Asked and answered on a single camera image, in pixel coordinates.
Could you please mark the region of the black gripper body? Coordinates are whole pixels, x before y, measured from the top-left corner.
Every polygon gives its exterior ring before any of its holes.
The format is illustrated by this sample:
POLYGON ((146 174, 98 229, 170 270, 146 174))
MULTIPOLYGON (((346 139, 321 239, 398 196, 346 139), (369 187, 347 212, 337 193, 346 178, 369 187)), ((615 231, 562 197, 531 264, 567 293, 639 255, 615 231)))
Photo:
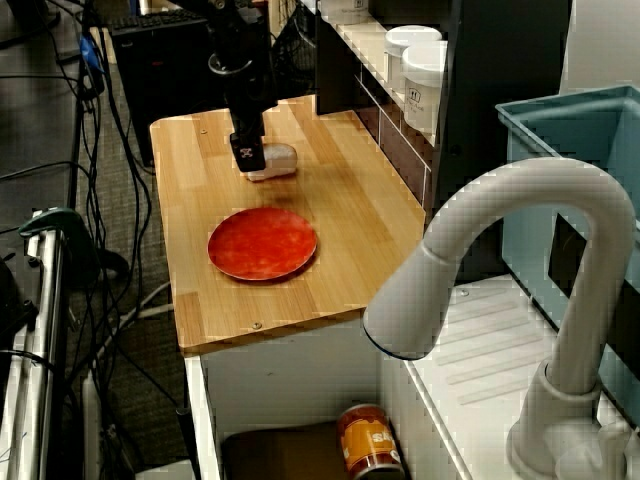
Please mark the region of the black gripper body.
POLYGON ((277 87, 269 53, 259 52, 231 67, 213 53, 212 74, 222 83, 224 100, 237 136, 264 136, 263 113, 277 105, 277 87))

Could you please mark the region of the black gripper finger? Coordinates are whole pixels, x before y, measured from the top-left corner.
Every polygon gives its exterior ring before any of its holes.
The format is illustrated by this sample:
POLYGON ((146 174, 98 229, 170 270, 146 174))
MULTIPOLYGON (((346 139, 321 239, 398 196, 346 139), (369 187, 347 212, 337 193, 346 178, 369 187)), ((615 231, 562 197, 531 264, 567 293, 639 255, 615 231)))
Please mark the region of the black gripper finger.
POLYGON ((230 144, 241 172, 256 172, 266 168, 262 138, 258 134, 230 135, 230 144))

